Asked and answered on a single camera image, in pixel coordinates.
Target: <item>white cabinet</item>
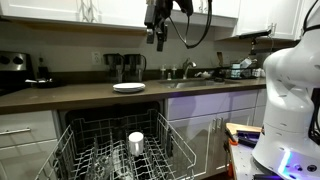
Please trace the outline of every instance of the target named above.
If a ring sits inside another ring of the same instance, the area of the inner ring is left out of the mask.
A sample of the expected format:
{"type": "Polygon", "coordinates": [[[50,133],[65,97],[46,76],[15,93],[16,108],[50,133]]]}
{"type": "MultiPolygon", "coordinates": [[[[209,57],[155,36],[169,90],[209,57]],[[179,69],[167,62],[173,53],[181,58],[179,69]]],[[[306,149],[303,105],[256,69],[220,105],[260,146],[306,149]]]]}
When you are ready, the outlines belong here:
{"type": "Polygon", "coordinates": [[[170,121],[253,108],[256,105],[256,98],[257,90],[170,98],[167,100],[167,119],[170,121]]]}
{"type": "MultiPolygon", "coordinates": [[[[208,0],[192,0],[193,12],[208,13],[208,0]]],[[[221,17],[238,18],[240,0],[212,0],[212,15],[221,17]]],[[[173,1],[173,10],[180,11],[179,5],[173,1]]]]}
{"type": "Polygon", "coordinates": [[[199,116],[193,118],[170,121],[170,124],[182,136],[197,156],[194,174],[197,179],[203,179],[212,173],[213,148],[210,148],[212,122],[215,115],[199,116]]]}
{"type": "Polygon", "coordinates": [[[0,179],[33,180],[57,143],[54,111],[0,116],[0,179]]]}
{"type": "Polygon", "coordinates": [[[267,90],[260,89],[258,91],[257,103],[254,111],[253,126],[262,127],[264,112],[267,104],[267,90]]]}
{"type": "Polygon", "coordinates": [[[0,148],[1,180],[34,180],[57,140],[0,148]]]}
{"type": "MultiPolygon", "coordinates": [[[[192,0],[193,15],[190,24],[205,26],[208,14],[208,0],[192,0]]],[[[240,0],[213,0],[211,26],[234,28],[239,14],[240,0]]],[[[187,23],[187,16],[174,2],[171,18],[174,23],[187,23]]]]}
{"type": "Polygon", "coordinates": [[[51,111],[0,116],[0,148],[56,139],[51,111]]]}
{"type": "Polygon", "coordinates": [[[213,174],[219,174],[226,171],[225,165],[228,163],[227,161],[227,153],[223,148],[223,144],[225,142],[226,135],[224,125],[225,123],[236,123],[242,125],[251,125],[254,116],[254,108],[238,110],[238,111],[231,111],[225,113],[217,114],[217,128],[214,132],[213,140],[213,167],[211,167],[214,172],[213,174]]]}
{"type": "Polygon", "coordinates": [[[252,126],[262,127],[265,111],[266,111],[266,106],[259,106],[255,108],[254,121],[252,123],[252,126]]]}
{"type": "Polygon", "coordinates": [[[238,18],[240,9],[240,0],[213,0],[212,15],[238,18]]]}
{"type": "Polygon", "coordinates": [[[252,125],[257,95],[258,90],[250,90],[167,100],[167,119],[197,155],[197,179],[224,171],[223,124],[252,125]]]}
{"type": "Polygon", "coordinates": [[[261,30],[276,39],[294,40],[302,0],[242,0],[234,29],[216,29],[216,40],[261,30]]]}
{"type": "Polygon", "coordinates": [[[80,0],[0,0],[4,16],[81,21],[80,0]]]}
{"type": "Polygon", "coordinates": [[[142,0],[0,0],[4,16],[145,27],[142,0]]]}
{"type": "Polygon", "coordinates": [[[98,23],[145,28],[144,19],[147,10],[146,1],[142,0],[96,0],[94,8],[98,23]]]}

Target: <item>kitchen sink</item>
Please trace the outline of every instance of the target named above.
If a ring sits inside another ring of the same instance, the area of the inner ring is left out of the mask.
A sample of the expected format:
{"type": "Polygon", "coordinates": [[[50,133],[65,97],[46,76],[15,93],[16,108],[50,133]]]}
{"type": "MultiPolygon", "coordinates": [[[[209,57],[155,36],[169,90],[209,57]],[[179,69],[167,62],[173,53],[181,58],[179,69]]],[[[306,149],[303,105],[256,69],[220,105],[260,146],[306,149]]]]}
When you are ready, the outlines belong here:
{"type": "Polygon", "coordinates": [[[188,87],[199,87],[199,86],[214,86],[221,84],[237,84],[238,82],[233,81],[224,81],[217,82],[213,80],[205,80],[205,79],[178,79],[178,80],[167,80],[160,81],[160,84],[167,88],[188,88],[188,87]]]}

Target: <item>dishwasher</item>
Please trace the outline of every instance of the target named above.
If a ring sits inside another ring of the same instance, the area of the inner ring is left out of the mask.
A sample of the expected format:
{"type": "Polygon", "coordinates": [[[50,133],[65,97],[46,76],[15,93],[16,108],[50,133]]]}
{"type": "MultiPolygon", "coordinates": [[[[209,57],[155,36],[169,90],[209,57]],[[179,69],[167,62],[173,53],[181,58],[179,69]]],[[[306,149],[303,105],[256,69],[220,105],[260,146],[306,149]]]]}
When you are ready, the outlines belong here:
{"type": "Polygon", "coordinates": [[[196,155],[161,113],[161,103],[60,112],[62,133],[36,180],[194,179],[196,155]],[[133,156],[128,136],[144,135],[133,156]]]}

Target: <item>purple light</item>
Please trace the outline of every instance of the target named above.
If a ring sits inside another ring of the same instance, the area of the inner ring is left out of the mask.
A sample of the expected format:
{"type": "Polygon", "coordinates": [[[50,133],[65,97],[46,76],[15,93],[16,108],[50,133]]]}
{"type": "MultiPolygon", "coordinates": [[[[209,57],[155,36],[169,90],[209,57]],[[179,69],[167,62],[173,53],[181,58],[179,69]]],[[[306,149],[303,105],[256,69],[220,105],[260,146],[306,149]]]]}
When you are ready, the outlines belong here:
{"type": "Polygon", "coordinates": [[[280,166],[278,168],[278,172],[287,179],[298,180],[295,176],[293,176],[292,174],[289,174],[286,168],[290,162],[290,159],[291,159],[291,152],[289,150],[286,150],[281,160],[280,166]]]}

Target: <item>dishwasher rack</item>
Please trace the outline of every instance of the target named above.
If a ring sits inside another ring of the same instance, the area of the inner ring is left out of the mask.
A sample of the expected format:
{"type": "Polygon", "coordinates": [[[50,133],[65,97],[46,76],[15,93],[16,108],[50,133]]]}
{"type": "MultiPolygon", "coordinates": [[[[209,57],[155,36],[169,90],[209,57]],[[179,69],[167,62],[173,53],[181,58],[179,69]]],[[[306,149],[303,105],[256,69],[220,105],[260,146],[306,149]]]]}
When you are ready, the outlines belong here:
{"type": "Polygon", "coordinates": [[[36,180],[194,179],[196,155],[156,110],[121,118],[74,119],[36,180]],[[144,134],[143,153],[129,151],[128,136],[144,134]]]}

